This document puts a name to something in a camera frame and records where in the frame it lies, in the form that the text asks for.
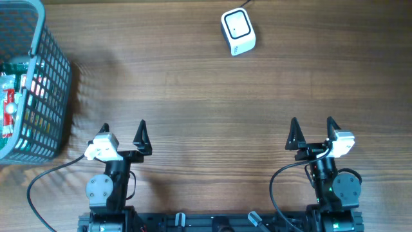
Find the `red Nescafe coffee stick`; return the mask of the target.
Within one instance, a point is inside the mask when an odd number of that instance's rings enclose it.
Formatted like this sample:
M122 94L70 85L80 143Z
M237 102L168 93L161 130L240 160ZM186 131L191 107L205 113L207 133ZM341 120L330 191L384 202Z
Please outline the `red Nescafe coffee stick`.
M14 116L17 113L17 104L15 103L15 90L13 88L5 89L6 99L3 101L3 138L12 136L14 130Z

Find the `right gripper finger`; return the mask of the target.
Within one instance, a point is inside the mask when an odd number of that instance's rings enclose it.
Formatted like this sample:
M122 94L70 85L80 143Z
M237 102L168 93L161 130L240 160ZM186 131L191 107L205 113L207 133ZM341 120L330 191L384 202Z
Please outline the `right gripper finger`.
M327 118L326 124L327 124L328 139L336 140L337 139L336 132L339 132L341 130L341 127L336 123L336 121L333 119L332 116L329 116Z
M292 118L285 150L300 150L306 147L306 140L296 117Z

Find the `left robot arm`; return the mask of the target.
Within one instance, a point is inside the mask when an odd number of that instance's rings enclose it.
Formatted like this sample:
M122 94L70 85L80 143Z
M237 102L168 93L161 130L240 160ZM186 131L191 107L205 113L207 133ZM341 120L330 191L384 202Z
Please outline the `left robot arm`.
M135 176L131 165L142 163L153 150L145 120L140 121L133 139L135 150L118 151L118 145L119 141L107 123L89 141L85 157L103 162L105 170L103 174L91 177L86 184L90 213L79 218L78 231L147 231L135 208L126 206L126 201L133 198L127 194L129 178Z

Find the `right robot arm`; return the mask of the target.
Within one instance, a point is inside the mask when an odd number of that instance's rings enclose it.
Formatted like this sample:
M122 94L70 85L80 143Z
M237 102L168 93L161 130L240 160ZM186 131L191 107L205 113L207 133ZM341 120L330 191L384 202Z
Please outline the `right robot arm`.
M302 219L289 216L302 231L364 231L359 207L362 177L350 168L337 169L335 160L347 154L355 136L341 129L332 117L327 118L324 142L307 143L298 120L291 120L286 150L296 150L296 161L307 161L306 176L315 190L317 203L306 207Z

